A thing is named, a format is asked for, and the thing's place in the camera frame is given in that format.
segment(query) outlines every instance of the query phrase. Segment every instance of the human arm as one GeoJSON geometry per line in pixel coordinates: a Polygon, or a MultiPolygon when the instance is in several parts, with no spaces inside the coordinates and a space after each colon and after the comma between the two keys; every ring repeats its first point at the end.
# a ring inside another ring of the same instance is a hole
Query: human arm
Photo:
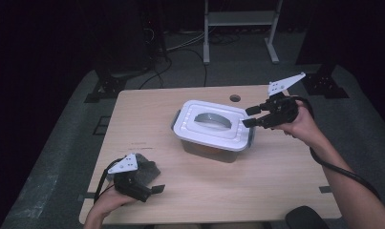
{"type": "Polygon", "coordinates": [[[136,201],[116,191],[113,185],[112,182],[109,183],[108,188],[100,195],[97,202],[91,208],[85,219],[84,229],[101,228],[103,220],[109,216],[112,211],[123,204],[136,201]]]}
{"type": "MultiPolygon", "coordinates": [[[[352,171],[329,140],[319,130],[309,111],[298,102],[299,115],[292,123],[274,127],[304,141],[322,160],[352,171]]],[[[365,186],[323,166],[341,214],[350,228],[385,228],[385,206],[365,186]]]]}

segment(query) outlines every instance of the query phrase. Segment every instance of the white lid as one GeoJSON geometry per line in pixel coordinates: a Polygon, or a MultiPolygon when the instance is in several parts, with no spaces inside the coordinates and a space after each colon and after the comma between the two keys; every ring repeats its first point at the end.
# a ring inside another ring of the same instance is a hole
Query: white lid
{"type": "Polygon", "coordinates": [[[182,140],[228,151],[242,151],[248,146],[249,128],[240,108],[189,100],[174,124],[175,134],[182,140]]]}

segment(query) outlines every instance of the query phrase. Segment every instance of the plastic container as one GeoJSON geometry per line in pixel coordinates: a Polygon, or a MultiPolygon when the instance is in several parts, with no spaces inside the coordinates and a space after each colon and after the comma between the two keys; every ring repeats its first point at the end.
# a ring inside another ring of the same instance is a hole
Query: plastic container
{"type": "Polygon", "coordinates": [[[187,153],[231,163],[254,138],[254,128],[242,122],[247,118],[240,108],[189,100],[176,114],[172,130],[187,153]]]}

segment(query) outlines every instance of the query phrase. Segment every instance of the human hand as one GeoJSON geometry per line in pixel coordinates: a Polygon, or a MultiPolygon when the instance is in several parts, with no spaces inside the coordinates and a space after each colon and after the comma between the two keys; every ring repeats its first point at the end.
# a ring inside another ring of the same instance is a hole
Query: human hand
{"type": "Polygon", "coordinates": [[[103,220],[112,211],[126,203],[136,201],[134,198],[119,193],[113,186],[114,183],[111,181],[108,188],[99,196],[99,199],[91,208],[84,223],[85,229],[101,228],[103,220]]]}
{"type": "Polygon", "coordinates": [[[273,127],[283,130],[286,135],[292,135],[304,141],[308,146],[313,146],[317,141],[325,138],[317,127],[309,110],[302,101],[296,101],[298,105],[298,116],[291,123],[284,123],[273,127]]]}
{"type": "Polygon", "coordinates": [[[126,203],[136,201],[134,198],[130,198],[124,194],[118,192],[114,187],[113,181],[111,181],[105,191],[99,196],[91,211],[98,213],[104,218],[120,206],[126,203]]]}

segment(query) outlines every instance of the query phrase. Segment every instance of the metal shelf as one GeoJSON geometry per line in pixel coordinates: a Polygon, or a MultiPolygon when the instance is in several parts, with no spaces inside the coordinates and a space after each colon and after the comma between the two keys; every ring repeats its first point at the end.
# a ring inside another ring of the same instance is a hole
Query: metal shelf
{"type": "Polygon", "coordinates": [[[208,0],[204,1],[204,42],[203,63],[210,63],[209,27],[214,26],[257,26],[271,25],[269,37],[265,39],[267,50],[273,64],[279,63],[272,42],[278,24],[283,0],[278,0],[275,10],[264,11],[208,11],[208,0]]]}
{"type": "Polygon", "coordinates": [[[272,25],[275,11],[210,12],[208,26],[256,26],[272,25]]]}

